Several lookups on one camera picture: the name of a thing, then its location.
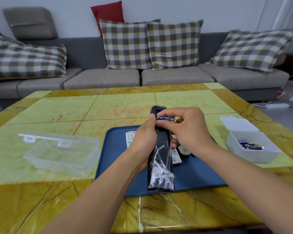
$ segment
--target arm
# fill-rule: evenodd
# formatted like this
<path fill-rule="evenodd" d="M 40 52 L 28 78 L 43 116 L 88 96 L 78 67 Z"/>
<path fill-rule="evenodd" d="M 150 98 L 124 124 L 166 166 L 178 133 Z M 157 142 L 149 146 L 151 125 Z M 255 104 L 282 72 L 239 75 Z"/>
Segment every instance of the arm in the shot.
<path fill-rule="evenodd" d="M 147 167 L 156 143 L 155 116 L 137 130 L 131 146 L 41 234 L 109 233 L 126 191 Z"/>
<path fill-rule="evenodd" d="M 156 121 L 221 176 L 239 198 L 276 233 L 293 233 L 293 184 L 212 141 L 199 108 L 166 109 L 159 116 L 180 117 L 176 122 Z"/>

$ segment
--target white power strip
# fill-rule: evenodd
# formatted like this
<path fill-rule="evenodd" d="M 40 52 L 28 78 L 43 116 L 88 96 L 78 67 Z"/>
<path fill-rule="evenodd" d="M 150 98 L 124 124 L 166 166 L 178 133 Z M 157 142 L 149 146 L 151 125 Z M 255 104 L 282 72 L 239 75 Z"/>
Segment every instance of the white power strip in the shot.
<path fill-rule="evenodd" d="M 289 104 L 266 104 L 265 107 L 268 109 L 277 109 L 277 108 L 288 108 Z"/>

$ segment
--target coffee table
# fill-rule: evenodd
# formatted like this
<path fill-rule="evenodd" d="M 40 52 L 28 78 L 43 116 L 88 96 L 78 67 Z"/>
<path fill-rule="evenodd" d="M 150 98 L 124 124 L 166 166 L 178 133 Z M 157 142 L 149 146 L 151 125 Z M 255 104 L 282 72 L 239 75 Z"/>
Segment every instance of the coffee table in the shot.
<path fill-rule="evenodd" d="M 282 151 L 259 164 L 293 182 L 293 133 L 218 83 L 108 89 L 38 91 L 0 112 L 0 233 L 38 233 L 93 182 L 35 169 L 23 159 L 30 144 L 18 133 L 49 132 L 101 139 L 115 126 L 138 125 L 153 105 L 199 106 L 225 149 L 228 130 L 219 116 L 243 117 Z M 258 225 L 229 187 L 125 198 L 114 233 L 207 230 Z"/>

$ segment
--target throw pillow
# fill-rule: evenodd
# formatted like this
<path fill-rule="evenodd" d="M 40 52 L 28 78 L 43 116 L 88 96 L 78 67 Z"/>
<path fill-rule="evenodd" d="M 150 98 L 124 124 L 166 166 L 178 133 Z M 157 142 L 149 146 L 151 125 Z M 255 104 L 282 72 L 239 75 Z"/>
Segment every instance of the throw pillow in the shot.
<path fill-rule="evenodd" d="M 97 25 L 100 32 L 100 37 L 102 37 L 102 31 L 100 27 L 99 20 L 109 20 L 113 22 L 119 22 L 124 23 L 124 17 L 123 17 L 123 8 L 121 6 L 121 1 L 105 4 L 105 5 L 99 5 L 90 7 L 91 11 L 96 18 Z"/>
<path fill-rule="evenodd" d="M 203 21 L 176 25 L 148 22 L 147 37 L 153 70 L 197 65 Z"/>
<path fill-rule="evenodd" d="M 66 48 L 27 45 L 0 34 L 0 80 L 66 77 Z"/>
<path fill-rule="evenodd" d="M 115 23 L 100 20 L 107 69 L 149 69 L 147 22 Z"/>
<path fill-rule="evenodd" d="M 207 63 L 269 72 L 291 41 L 292 30 L 254 33 L 231 30 L 216 55 Z"/>

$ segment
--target person's right arm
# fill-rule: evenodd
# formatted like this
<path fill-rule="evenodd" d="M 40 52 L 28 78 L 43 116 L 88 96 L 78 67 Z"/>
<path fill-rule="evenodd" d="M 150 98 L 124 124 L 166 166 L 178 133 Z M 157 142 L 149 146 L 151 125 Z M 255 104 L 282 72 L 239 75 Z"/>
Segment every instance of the person's right arm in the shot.
<path fill-rule="evenodd" d="M 293 233 L 293 184 L 223 149 L 210 137 L 203 112 L 196 107 L 165 109 L 156 121 L 192 154 L 206 162 L 274 233 Z"/>

